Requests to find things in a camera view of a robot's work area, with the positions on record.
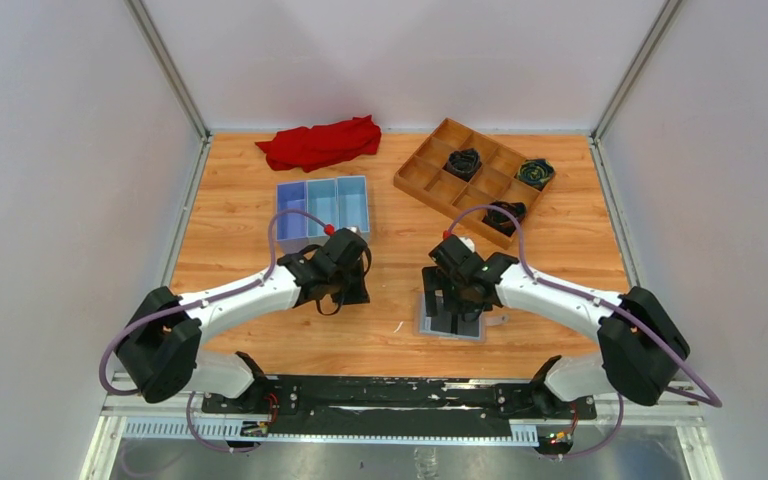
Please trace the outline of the dark grey card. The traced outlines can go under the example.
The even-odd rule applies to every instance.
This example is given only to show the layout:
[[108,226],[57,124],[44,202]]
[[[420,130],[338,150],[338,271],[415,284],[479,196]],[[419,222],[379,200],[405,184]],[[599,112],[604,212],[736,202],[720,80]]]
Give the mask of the dark grey card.
[[481,340],[484,335],[484,326],[480,321],[458,322],[453,334],[458,338]]

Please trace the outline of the grey VIP card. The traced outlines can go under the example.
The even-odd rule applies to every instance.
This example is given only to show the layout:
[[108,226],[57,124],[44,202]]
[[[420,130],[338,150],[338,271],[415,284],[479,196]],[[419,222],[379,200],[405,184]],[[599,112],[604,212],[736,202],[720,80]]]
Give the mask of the grey VIP card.
[[424,317],[420,322],[419,333],[423,335],[450,336],[452,334],[452,320],[447,316]]

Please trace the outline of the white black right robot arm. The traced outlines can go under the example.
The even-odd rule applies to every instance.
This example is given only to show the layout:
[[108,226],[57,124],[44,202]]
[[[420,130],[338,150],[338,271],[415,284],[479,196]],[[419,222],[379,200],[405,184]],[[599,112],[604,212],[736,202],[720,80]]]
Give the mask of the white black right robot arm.
[[468,239],[450,235],[434,247],[423,270],[428,287],[441,292],[444,308],[472,314],[505,307],[533,313],[574,330],[599,351],[552,358],[531,380],[543,403],[617,393],[653,406],[687,359],[689,345],[649,290],[626,293],[592,288],[534,270],[496,252],[482,258]]

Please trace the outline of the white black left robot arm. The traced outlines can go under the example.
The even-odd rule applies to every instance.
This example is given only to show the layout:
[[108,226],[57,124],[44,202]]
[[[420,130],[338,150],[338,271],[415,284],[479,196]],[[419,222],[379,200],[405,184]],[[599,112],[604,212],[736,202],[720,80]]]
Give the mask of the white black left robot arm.
[[113,352],[147,403],[180,392],[229,399],[245,396],[260,373],[241,354],[218,354],[206,344],[263,315],[289,311],[330,297],[339,308],[363,304],[371,264],[366,240],[339,229],[322,245],[284,255],[261,272],[212,290],[175,295],[150,292],[114,342]]

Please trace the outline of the black red rolled sock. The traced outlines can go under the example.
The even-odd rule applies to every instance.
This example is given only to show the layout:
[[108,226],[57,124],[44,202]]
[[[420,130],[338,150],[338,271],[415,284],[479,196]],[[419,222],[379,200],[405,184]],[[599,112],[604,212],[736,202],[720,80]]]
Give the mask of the black red rolled sock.
[[511,237],[527,214],[523,202],[494,201],[491,208],[485,210],[482,222],[493,230]]

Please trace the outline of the blue three-compartment tray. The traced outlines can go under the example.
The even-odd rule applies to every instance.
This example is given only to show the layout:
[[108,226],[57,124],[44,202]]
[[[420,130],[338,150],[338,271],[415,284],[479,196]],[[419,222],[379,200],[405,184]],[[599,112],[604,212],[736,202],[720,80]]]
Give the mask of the blue three-compartment tray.
[[[276,185],[276,210],[305,210],[336,229],[354,228],[369,241],[371,224],[365,176],[340,176]],[[282,215],[276,221],[277,245],[284,254],[309,244],[323,244],[327,235],[314,220],[303,215]]]

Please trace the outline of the brown wooden divided tray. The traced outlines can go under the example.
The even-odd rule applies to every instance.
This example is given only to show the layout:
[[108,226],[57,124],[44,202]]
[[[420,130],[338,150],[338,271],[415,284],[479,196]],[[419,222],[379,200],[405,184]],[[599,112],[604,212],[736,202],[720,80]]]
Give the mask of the brown wooden divided tray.
[[545,158],[527,157],[453,119],[444,119],[399,167],[394,186],[505,249],[554,182]]

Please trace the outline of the black rolled sock in tray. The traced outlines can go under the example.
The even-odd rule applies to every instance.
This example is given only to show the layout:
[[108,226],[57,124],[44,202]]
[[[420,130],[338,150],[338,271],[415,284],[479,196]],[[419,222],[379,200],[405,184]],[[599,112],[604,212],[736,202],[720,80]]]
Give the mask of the black rolled sock in tray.
[[469,182],[479,171],[481,165],[480,153],[474,148],[469,148],[451,152],[444,165],[444,170],[465,182]]

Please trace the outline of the red cloth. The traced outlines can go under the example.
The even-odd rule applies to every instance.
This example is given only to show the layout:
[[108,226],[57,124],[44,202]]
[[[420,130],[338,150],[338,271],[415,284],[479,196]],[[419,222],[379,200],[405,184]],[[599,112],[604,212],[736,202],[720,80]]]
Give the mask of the red cloth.
[[310,173],[359,156],[375,155],[381,138],[381,128],[371,115],[367,115],[332,124],[279,131],[271,140],[259,141],[255,145],[265,155],[266,163],[272,170],[301,169]]

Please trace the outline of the black yellow rolled sock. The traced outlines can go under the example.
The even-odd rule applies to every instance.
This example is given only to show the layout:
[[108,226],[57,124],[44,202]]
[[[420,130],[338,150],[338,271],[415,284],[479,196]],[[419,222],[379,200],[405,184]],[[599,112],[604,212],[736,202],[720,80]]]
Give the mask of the black yellow rolled sock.
[[524,161],[514,178],[535,190],[543,191],[554,176],[555,169],[545,158],[535,158]]

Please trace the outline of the aluminium frame rail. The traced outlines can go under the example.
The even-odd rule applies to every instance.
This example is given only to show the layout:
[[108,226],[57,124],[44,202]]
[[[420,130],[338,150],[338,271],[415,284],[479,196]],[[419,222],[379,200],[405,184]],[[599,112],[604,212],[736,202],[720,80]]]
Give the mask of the aluminium frame rail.
[[672,384],[652,407],[613,393],[553,400],[538,380],[259,375],[238,398],[182,391],[157,404],[110,397],[82,477],[113,470],[126,440],[204,441],[233,453],[269,442],[522,447],[553,462],[607,450],[634,427],[669,427],[694,479],[718,479],[693,388]]

